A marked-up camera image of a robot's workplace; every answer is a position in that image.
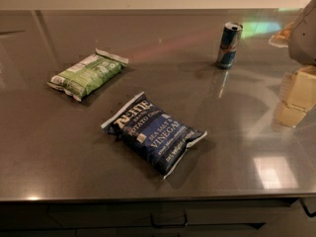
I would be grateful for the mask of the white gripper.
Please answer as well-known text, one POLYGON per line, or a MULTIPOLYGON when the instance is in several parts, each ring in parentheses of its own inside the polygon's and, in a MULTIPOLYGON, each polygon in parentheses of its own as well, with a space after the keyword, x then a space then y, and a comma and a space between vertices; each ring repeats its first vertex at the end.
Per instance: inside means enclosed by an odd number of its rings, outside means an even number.
POLYGON ((316 0, 310 0, 293 23, 271 36, 269 44, 288 47, 290 58, 304 64, 284 74, 274 113, 277 123, 296 127, 316 106, 316 0))

